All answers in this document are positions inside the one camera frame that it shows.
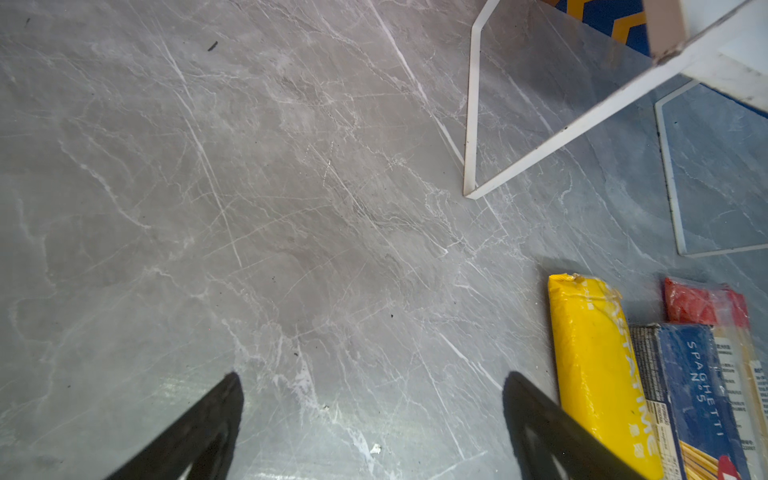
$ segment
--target yellow pasta package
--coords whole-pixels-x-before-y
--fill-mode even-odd
[[[638,473],[660,480],[621,294],[597,278],[564,273],[549,277],[549,305],[563,410]]]

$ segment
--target gray marble floor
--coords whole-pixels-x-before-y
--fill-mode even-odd
[[[481,6],[4,2],[0,476],[102,478],[235,369],[233,480],[517,478],[499,385],[556,395],[549,273],[633,322],[665,274],[731,283],[764,349],[768,253],[674,251],[652,102],[684,79],[461,196]],[[479,180],[649,64],[533,0],[484,53]],[[768,124],[722,101],[670,104],[696,248],[766,236]]]

